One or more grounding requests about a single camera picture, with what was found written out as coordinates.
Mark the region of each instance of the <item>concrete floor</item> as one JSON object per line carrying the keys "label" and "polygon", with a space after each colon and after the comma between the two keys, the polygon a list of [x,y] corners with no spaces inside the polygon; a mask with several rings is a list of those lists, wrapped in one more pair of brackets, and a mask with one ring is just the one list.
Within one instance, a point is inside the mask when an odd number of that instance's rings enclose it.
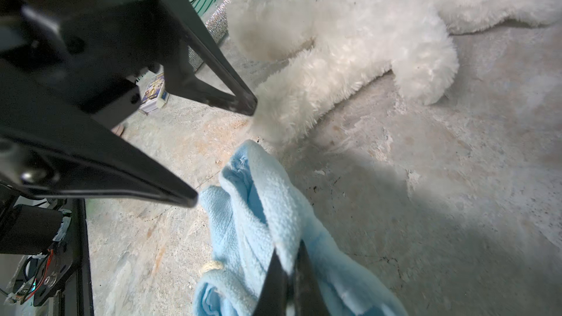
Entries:
{"label": "concrete floor", "polygon": [[[561,315],[562,25],[455,43],[460,71],[438,104],[405,102],[387,74],[299,144],[264,146],[411,315]],[[222,50],[250,87],[284,65],[247,61],[228,39]],[[200,190],[248,121],[172,96],[131,116],[124,139]],[[87,213],[96,316],[191,314],[211,252],[200,207],[89,200]]]}

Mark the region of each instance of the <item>dirt spot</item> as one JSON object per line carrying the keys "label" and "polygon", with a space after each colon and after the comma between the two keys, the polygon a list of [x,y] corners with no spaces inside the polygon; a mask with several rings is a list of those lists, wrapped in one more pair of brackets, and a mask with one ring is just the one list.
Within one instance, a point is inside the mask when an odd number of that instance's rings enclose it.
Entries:
{"label": "dirt spot", "polygon": [[156,229],[156,226],[153,226],[152,228],[149,228],[148,232],[146,233],[146,237],[150,238],[152,235],[152,232],[154,232],[154,230]]}
{"label": "dirt spot", "polygon": [[137,218],[143,218],[143,217],[145,217],[145,216],[148,214],[149,211],[150,211],[150,210],[149,210],[147,207],[145,207],[144,210],[142,210],[142,212],[137,215]]}
{"label": "dirt spot", "polygon": [[467,183],[467,179],[458,171],[447,171],[445,176],[458,183]]}
{"label": "dirt spot", "polygon": [[539,160],[542,164],[559,167],[562,164],[562,143],[556,144],[554,146],[554,151],[541,156]]}
{"label": "dirt spot", "polygon": [[248,118],[232,119],[231,116],[209,120],[202,126],[202,139],[193,140],[192,146],[200,155],[213,154],[217,149],[231,152],[231,148],[237,143],[236,131],[245,128],[248,123]]}
{"label": "dirt spot", "polygon": [[164,257],[164,253],[166,252],[166,247],[163,246],[160,248],[158,255],[156,256],[156,260],[154,262],[154,269],[152,270],[152,275],[154,276],[156,272],[158,272],[158,268],[160,267],[160,263],[162,262],[162,257]]}
{"label": "dirt spot", "polygon": [[467,150],[472,150],[470,145],[468,145],[466,142],[461,141],[460,139],[457,139],[457,143]]}

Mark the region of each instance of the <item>light blue towel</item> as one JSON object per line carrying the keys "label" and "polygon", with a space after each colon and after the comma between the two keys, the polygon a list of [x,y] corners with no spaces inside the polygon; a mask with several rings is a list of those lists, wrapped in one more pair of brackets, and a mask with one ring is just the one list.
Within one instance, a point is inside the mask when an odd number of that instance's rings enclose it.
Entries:
{"label": "light blue towel", "polygon": [[378,278],[338,249],[305,196],[260,145],[244,142],[219,181],[221,187],[200,194],[213,262],[197,284],[194,315],[251,315],[274,247],[291,274],[301,240],[332,316],[407,315]]}

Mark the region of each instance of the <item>black metal frame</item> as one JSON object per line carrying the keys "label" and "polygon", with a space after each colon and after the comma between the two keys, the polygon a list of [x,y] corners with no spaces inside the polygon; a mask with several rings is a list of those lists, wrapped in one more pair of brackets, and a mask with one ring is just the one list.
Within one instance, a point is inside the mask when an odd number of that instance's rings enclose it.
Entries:
{"label": "black metal frame", "polygon": [[72,214],[65,238],[54,244],[54,255],[48,273],[56,274],[56,282],[51,286],[43,284],[38,288],[33,306],[41,306],[54,296],[62,302],[61,314],[93,315],[85,202],[84,199],[68,200],[61,208]]}
{"label": "black metal frame", "polygon": [[[166,90],[252,115],[257,100],[188,0],[0,0],[0,182],[28,198],[197,193],[109,128],[140,104],[127,80],[164,66]],[[193,48],[232,90],[193,73]]]}
{"label": "black metal frame", "polygon": [[290,276],[283,270],[277,253],[273,251],[252,316],[285,316],[289,300],[294,303],[296,316],[330,316],[303,241],[299,245]]}

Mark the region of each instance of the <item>white stuffed animal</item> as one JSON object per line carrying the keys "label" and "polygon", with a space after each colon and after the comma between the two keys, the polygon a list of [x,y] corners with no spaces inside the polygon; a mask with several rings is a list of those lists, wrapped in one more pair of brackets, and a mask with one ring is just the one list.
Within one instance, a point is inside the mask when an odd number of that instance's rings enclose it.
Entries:
{"label": "white stuffed animal", "polygon": [[562,0],[233,0],[227,13],[249,58],[292,56],[256,89],[252,123],[266,140],[288,143],[390,69],[402,97],[437,102],[459,68],[449,33],[506,19],[548,25]]}

